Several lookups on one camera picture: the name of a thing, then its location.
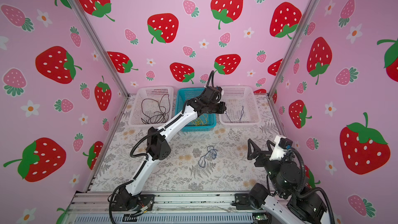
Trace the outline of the left aluminium corner post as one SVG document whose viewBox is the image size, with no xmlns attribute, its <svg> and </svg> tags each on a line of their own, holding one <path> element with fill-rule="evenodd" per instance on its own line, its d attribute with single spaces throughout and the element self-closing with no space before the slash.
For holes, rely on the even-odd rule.
<svg viewBox="0 0 398 224">
<path fill-rule="evenodd" d="M 123 84 L 120 76 L 118 75 L 118 72 L 113 66 L 113 63 L 111 59 L 109 58 L 109 55 L 107 54 L 104 46 L 101 43 L 101 40 L 98 38 L 95 29 L 93 28 L 92 24 L 90 23 L 89 19 L 87 18 L 86 12 L 83 10 L 82 6 L 78 2 L 78 0 L 68 0 L 70 3 L 72 10 L 74 11 L 76 17 L 82 24 L 85 32 L 87 33 L 92 45 L 94 46 L 95 50 L 99 54 L 100 58 L 102 59 L 104 65 L 107 67 L 108 72 L 112 76 L 114 82 L 118 86 L 119 90 L 123 94 L 124 97 L 128 98 L 129 93 Z"/>
</svg>

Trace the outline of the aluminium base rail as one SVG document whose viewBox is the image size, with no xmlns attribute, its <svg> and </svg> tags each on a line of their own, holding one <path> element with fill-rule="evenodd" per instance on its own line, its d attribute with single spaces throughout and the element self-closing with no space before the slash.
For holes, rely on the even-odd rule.
<svg viewBox="0 0 398 224">
<path fill-rule="evenodd" d="M 62 224 L 300 224 L 286 207 L 287 200 L 268 196 L 258 209 L 250 206 L 244 191 L 143 193 L 148 209 L 109 215 L 109 192 L 76 194 Z"/>
</svg>

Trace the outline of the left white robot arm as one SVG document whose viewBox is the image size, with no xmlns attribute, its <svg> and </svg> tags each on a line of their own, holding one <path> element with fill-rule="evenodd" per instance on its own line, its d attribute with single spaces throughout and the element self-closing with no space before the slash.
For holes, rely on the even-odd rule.
<svg viewBox="0 0 398 224">
<path fill-rule="evenodd" d="M 116 187 L 108 198 L 112 224 L 115 223 L 113 212 L 129 211 L 139 205 L 145 182 L 155 166 L 170 155 L 169 142 L 179 131 L 204 114 L 223 114 L 226 111 L 226 104 L 221 101 L 222 88 L 214 85 L 214 74 L 215 71 L 211 71 L 199 96 L 186 100 L 176 116 L 158 128 L 150 128 L 148 134 L 133 146 L 130 157 L 143 157 L 143 160 L 131 180 Z"/>
</svg>

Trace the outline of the left white plastic basket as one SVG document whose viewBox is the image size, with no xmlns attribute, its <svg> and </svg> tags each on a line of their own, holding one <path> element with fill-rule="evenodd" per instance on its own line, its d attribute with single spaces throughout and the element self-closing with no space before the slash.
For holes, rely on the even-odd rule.
<svg viewBox="0 0 398 224">
<path fill-rule="evenodd" d="M 140 88 L 135 95 L 128 124 L 158 127 L 172 119 L 174 89 L 170 86 Z"/>
</svg>

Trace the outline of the right white plastic basket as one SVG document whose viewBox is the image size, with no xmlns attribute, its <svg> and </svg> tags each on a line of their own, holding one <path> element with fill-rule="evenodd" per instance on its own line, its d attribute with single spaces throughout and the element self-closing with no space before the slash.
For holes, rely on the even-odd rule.
<svg viewBox="0 0 398 224">
<path fill-rule="evenodd" d="M 261 122 L 256 97 L 249 86 L 222 86 L 221 100 L 227 110 L 219 115 L 222 125 L 229 128 L 251 128 Z"/>
</svg>

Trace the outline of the white plastic basket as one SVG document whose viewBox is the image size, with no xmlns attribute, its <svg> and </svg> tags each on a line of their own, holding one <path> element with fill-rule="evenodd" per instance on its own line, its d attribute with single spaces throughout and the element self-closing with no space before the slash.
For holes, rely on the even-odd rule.
<svg viewBox="0 0 398 224">
<path fill-rule="evenodd" d="M 221 100 L 227 110 L 219 115 L 222 125 L 229 128 L 251 128 L 261 122 L 256 97 L 249 86 L 222 86 Z"/>
<path fill-rule="evenodd" d="M 128 124 L 158 127 L 172 119 L 174 89 L 170 86 L 140 88 L 135 95 Z"/>
</svg>

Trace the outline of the teal plastic basket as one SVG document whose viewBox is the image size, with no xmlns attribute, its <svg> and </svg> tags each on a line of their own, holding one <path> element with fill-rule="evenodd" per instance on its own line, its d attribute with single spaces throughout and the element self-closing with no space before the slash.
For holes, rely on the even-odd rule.
<svg viewBox="0 0 398 224">
<path fill-rule="evenodd" d="M 179 89 L 176 96 L 175 114 L 177 115 L 183 107 L 186 100 L 190 100 L 194 97 L 199 96 L 204 91 L 204 88 L 183 88 Z M 188 123 L 182 132 L 199 132 L 199 131 L 211 131 L 217 124 L 217 118 L 215 114 L 203 114 L 199 118 Z"/>
</svg>

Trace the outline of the right aluminium corner post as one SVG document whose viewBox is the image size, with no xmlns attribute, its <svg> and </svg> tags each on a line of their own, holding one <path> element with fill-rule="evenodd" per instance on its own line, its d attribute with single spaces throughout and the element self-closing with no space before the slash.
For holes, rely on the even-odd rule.
<svg viewBox="0 0 398 224">
<path fill-rule="evenodd" d="M 306 6 L 305 11 L 303 12 L 302 18 L 300 23 L 298 24 L 297 29 L 294 32 L 294 36 L 292 37 L 292 41 L 290 42 L 288 49 L 285 53 L 285 56 L 282 60 L 281 66 L 277 72 L 275 81 L 272 84 L 272 87 L 270 91 L 268 92 L 268 98 L 271 99 L 272 96 L 274 95 L 275 91 L 277 90 L 277 87 L 279 85 L 279 82 L 281 81 L 282 76 L 284 75 L 285 70 L 287 69 L 290 59 L 294 55 L 294 52 L 299 44 L 299 41 L 302 38 L 302 35 L 304 33 L 304 29 L 306 25 L 309 23 L 312 15 L 314 14 L 314 11 L 316 10 L 317 5 L 319 4 L 320 0 L 309 0 L 308 4 Z"/>
</svg>

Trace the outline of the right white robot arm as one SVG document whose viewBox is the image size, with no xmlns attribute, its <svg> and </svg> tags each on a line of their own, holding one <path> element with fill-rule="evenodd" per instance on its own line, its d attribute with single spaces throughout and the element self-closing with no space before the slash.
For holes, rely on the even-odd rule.
<svg viewBox="0 0 398 224">
<path fill-rule="evenodd" d="M 293 142 L 276 136 L 266 145 L 267 150 L 261 150 L 248 140 L 247 159 L 267 173 L 267 184 L 257 183 L 250 190 L 250 206 L 270 212 L 283 224 L 333 224 L 330 200 L 322 188 L 308 186 L 304 160 Z"/>
</svg>

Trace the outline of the aluminium corner post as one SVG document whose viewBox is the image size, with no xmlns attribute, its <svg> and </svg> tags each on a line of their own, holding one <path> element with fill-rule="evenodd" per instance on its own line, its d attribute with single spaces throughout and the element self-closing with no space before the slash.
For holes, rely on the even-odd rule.
<svg viewBox="0 0 398 224">
<path fill-rule="evenodd" d="M 109 58 L 109 55 L 107 54 L 104 46 L 101 43 L 101 40 L 98 38 L 95 29 L 93 28 L 92 24 L 90 23 L 89 19 L 87 18 L 86 12 L 83 10 L 82 6 L 78 2 L 78 0 L 68 0 L 70 3 L 72 10 L 74 11 L 76 17 L 82 24 L 85 32 L 87 33 L 92 45 L 94 46 L 95 50 L 99 54 L 100 58 L 102 59 L 104 65 L 107 67 L 108 72 L 112 76 L 114 82 L 118 86 L 119 90 L 123 94 L 124 97 L 128 98 L 129 93 L 123 84 L 120 76 L 118 75 L 118 72 L 113 66 L 113 63 L 111 59 Z"/>
<path fill-rule="evenodd" d="M 277 90 L 277 87 L 279 85 L 279 82 L 281 81 L 282 76 L 284 75 L 285 70 L 287 69 L 290 59 L 294 55 L 294 52 L 299 44 L 299 41 L 302 38 L 302 35 L 304 33 L 304 29 L 306 25 L 309 23 L 312 15 L 314 14 L 314 11 L 316 10 L 317 5 L 319 4 L 320 0 L 309 0 L 308 4 L 306 6 L 305 11 L 303 12 L 302 18 L 300 23 L 298 24 L 297 29 L 294 32 L 294 36 L 292 37 L 292 41 L 290 42 L 288 49 L 285 53 L 285 56 L 282 60 L 281 66 L 277 72 L 275 81 L 272 84 L 272 87 L 270 91 L 268 92 L 268 98 L 271 99 L 272 96 L 274 95 L 275 91 Z"/>
</svg>

